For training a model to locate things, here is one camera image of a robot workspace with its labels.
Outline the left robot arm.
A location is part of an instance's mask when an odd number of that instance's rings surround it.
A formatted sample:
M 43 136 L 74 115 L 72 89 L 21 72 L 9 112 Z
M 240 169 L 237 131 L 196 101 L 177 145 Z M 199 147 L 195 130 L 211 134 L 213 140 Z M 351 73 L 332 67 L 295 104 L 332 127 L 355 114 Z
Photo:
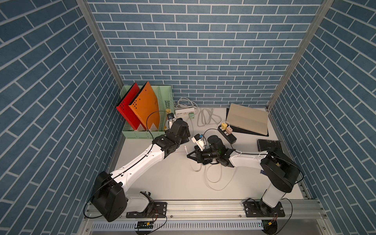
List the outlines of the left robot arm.
M 154 200 L 147 192 L 127 193 L 132 184 L 152 166 L 175 152 L 191 136 L 189 125 L 181 118 L 175 120 L 165 134 L 156 137 L 152 144 L 133 161 L 107 173 L 101 172 L 95 179 L 89 200 L 108 222 L 124 212 L 140 212 L 148 215 Z

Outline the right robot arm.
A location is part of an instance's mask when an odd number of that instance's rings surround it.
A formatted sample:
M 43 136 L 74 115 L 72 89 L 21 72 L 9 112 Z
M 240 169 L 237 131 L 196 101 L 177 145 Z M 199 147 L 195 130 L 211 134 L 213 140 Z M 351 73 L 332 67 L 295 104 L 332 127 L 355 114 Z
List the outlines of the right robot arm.
M 192 138 L 196 144 L 194 151 L 187 157 L 199 164 L 207 165 L 216 161 L 226 167 L 249 167 L 262 170 L 270 181 L 270 185 L 261 197 L 260 205 L 274 208 L 279 201 L 292 192 L 302 173 L 298 165 L 278 148 L 256 153 L 244 153 L 226 147 L 222 140 L 210 136 L 206 141 L 202 135 Z

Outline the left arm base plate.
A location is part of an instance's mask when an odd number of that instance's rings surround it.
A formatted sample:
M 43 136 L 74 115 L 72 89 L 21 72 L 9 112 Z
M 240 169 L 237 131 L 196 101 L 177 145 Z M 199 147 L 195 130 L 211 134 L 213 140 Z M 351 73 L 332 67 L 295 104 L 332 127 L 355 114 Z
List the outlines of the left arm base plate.
M 166 215 L 167 202 L 150 202 L 142 212 L 127 212 L 126 218 L 156 218 Z

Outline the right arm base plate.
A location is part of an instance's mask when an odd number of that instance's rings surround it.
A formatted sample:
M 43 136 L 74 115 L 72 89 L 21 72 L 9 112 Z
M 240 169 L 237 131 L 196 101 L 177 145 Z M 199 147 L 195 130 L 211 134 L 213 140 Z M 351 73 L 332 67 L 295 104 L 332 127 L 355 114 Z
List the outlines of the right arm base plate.
M 271 208 L 267 206 L 265 203 L 259 200 L 248 200 L 243 202 L 243 207 L 245 210 L 246 217 L 286 217 L 284 208 L 281 202 L 278 202 L 276 207 Z

